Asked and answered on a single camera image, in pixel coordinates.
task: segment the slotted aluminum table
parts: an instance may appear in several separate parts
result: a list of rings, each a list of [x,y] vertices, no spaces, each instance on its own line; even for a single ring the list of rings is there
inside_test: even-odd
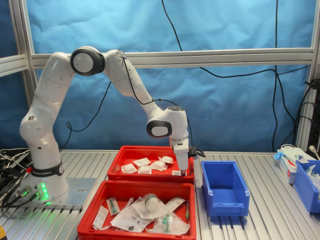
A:
[[[97,178],[85,208],[10,208],[0,225],[9,240],[75,240],[77,226],[107,171],[115,150],[65,150],[67,177]],[[250,190],[248,217],[211,217],[202,195],[202,170],[194,162],[198,240],[320,240],[320,214],[309,214],[293,186],[286,183],[270,153],[206,152],[202,161],[236,161]]]

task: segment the blue backdrop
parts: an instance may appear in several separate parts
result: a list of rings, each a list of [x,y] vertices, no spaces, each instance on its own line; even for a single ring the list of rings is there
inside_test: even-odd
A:
[[[0,0],[0,58],[17,54],[8,1]],[[25,146],[19,126],[28,106],[21,72],[0,77],[0,149]]]
[[[185,51],[275,46],[275,0],[164,2]],[[179,51],[161,0],[29,0],[27,7],[37,54],[71,53],[85,45],[102,52],[110,49]],[[310,47],[314,13],[315,0],[279,1],[278,47]],[[278,72],[300,67],[303,66],[278,66]],[[274,66],[207,69],[226,76],[267,68]],[[185,108],[197,147],[211,151],[272,150],[274,73],[220,79],[199,68],[137,71],[153,98],[168,99]],[[280,76],[286,105],[293,116],[297,114],[303,96],[306,76],[306,69]],[[69,135],[66,122],[76,130],[85,127],[96,113],[108,83],[109,79],[103,74],[77,75],[73,79],[54,125],[60,146]],[[277,90],[275,107],[279,125],[275,146],[279,147],[292,131],[293,123],[284,111],[279,85]],[[111,86],[94,122],[85,131],[72,133],[66,148],[168,145],[168,139],[152,139],[147,135],[146,121],[146,114],[139,104],[133,98],[123,97]],[[12,134],[12,139],[14,141],[7,147],[14,147],[15,141],[21,143],[17,134]]]

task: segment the white box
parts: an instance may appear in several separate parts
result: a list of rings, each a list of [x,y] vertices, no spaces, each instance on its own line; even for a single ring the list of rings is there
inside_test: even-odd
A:
[[[290,161],[285,156],[281,156],[279,160],[275,160],[285,178],[287,179],[288,184],[294,184],[296,180],[297,167],[295,163]]]

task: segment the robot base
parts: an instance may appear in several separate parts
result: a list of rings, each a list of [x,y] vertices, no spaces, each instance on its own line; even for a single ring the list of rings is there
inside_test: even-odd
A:
[[[30,202],[25,207],[32,208],[55,208],[55,209],[75,209],[81,210],[89,200],[89,195],[94,188],[96,178],[80,178],[67,177],[66,181],[69,185],[68,191],[46,204],[39,204],[37,202]],[[17,204],[23,203],[25,199],[19,200]]]

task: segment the blue plastic bin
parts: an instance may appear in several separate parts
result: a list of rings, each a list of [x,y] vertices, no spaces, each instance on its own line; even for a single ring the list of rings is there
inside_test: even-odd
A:
[[[208,216],[247,216],[250,193],[235,161],[202,161]]]
[[[306,170],[312,165],[315,165],[312,171],[316,174],[320,174],[320,161],[308,161],[309,163],[300,163],[299,161],[296,161],[294,187],[307,211],[310,213],[320,213],[320,201],[318,200],[319,191],[306,174]]]

